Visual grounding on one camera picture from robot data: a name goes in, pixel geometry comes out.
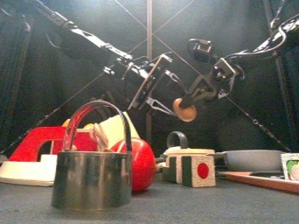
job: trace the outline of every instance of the gray pot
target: gray pot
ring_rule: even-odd
[[[232,150],[216,153],[232,172],[282,171],[281,150]]]

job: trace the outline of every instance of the black curtain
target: black curtain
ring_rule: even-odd
[[[114,47],[131,53],[135,58],[146,55],[146,0],[48,0],[43,2],[54,11],[74,21],[82,30],[95,34]],[[273,12],[277,12],[281,1],[270,2]],[[290,4],[293,7],[289,6],[286,9],[287,13],[285,11],[282,19],[290,18],[298,12],[298,1],[290,1]],[[2,130],[6,133],[2,137],[4,147],[8,147],[39,121],[43,121],[39,123],[42,126],[62,125],[79,106],[88,102],[92,97],[107,99],[126,110],[127,97],[136,92],[136,87],[130,83],[126,85],[111,75],[102,75],[102,68],[114,64],[116,56],[112,56],[110,61],[99,58],[98,63],[84,58],[75,59],[74,55],[68,57],[55,47],[62,41],[68,40],[55,33],[52,26],[39,14],[27,14],[26,12],[26,16],[34,18],[32,36],[28,51],[26,51],[20,86],[18,91],[15,90],[18,97],[14,113],[2,112],[3,123],[10,121],[10,124],[2,124]],[[218,55],[223,57],[246,49],[253,51],[270,35],[263,1],[154,1],[152,22],[154,58],[162,53],[174,52],[174,63],[170,66],[170,71],[180,77],[186,87],[192,84],[198,77],[192,68],[202,74],[206,74],[211,69],[211,66],[195,60],[188,54],[187,42],[190,39],[210,40],[215,45]],[[10,20],[10,23],[16,25],[14,19]],[[8,39],[12,40],[6,36],[7,30],[15,35],[20,29],[12,26],[2,28],[2,45],[11,46],[20,43],[23,46],[23,41],[18,38],[14,39],[12,43],[6,43]],[[2,51],[2,55],[4,55],[2,58],[15,57],[18,61],[19,56],[12,56],[11,49],[8,47]],[[20,46],[18,49],[24,54],[24,49]],[[285,70],[294,112],[291,116],[297,122],[295,125],[298,125],[298,107],[295,106],[298,105],[298,63],[295,63],[298,58],[295,55],[294,49],[285,58]],[[2,79],[11,77],[10,84],[2,85],[2,93],[6,93],[6,99],[11,102],[4,105],[4,108],[8,108],[8,104],[12,105],[10,100],[12,96],[6,88],[14,85],[16,78],[14,72],[3,72],[4,66],[14,67],[14,64],[2,63]],[[171,107],[176,93],[164,87],[159,87],[158,93],[154,93],[154,97]],[[295,151],[295,140],[290,135],[290,120],[287,119],[290,115],[286,113],[275,62],[258,66],[247,73],[245,80],[236,79],[230,99]],[[166,150],[166,138],[174,130],[186,133],[192,148],[212,148],[216,151],[282,150],[279,143],[253,123],[227,98],[214,102],[208,107],[196,105],[196,108],[199,111],[196,120],[187,123],[160,112],[152,114],[151,145],[155,155],[160,155]],[[146,111],[131,109],[128,114],[140,137],[146,139]],[[98,122],[99,115],[91,115],[88,120]],[[7,155],[14,152],[16,146],[18,144],[6,152]]]
[[[4,4],[0,15],[0,149],[10,143],[34,19]]]

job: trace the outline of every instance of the pot handle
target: pot handle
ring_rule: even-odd
[[[214,154],[208,154],[207,156],[212,156],[214,158],[224,158],[226,154],[227,152],[223,151],[223,152],[215,152]]]
[[[131,143],[131,130],[130,125],[127,121],[127,117],[124,116],[123,112],[119,110],[119,108],[107,101],[91,101],[87,104],[84,104],[75,112],[70,119],[70,124],[67,127],[66,135],[64,135],[64,141],[63,141],[63,151],[71,151],[71,146],[75,140],[75,134],[76,129],[79,127],[80,121],[83,117],[87,115],[87,113],[94,110],[96,107],[106,106],[108,108],[112,108],[120,115],[123,124],[124,124],[124,137],[126,137],[126,148],[127,152],[132,152],[132,143]]]
[[[171,147],[175,147],[175,145],[174,145],[175,137],[179,137],[179,139],[180,139],[182,149],[188,149],[188,139],[187,139],[187,136],[180,131],[174,131],[170,133],[170,135],[167,137],[167,149],[170,149]]]

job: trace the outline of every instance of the cutting board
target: cutting board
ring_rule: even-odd
[[[254,186],[263,186],[266,188],[277,189],[281,191],[299,193],[299,181],[277,179],[277,178],[262,178],[250,176],[251,172],[226,171],[222,174],[226,175],[227,179],[251,184]]]

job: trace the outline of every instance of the red apple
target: red apple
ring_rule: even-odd
[[[154,183],[155,154],[150,144],[140,138],[132,137],[132,190],[142,191]],[[126,140],[119,141],[112,151],[127,152]]]

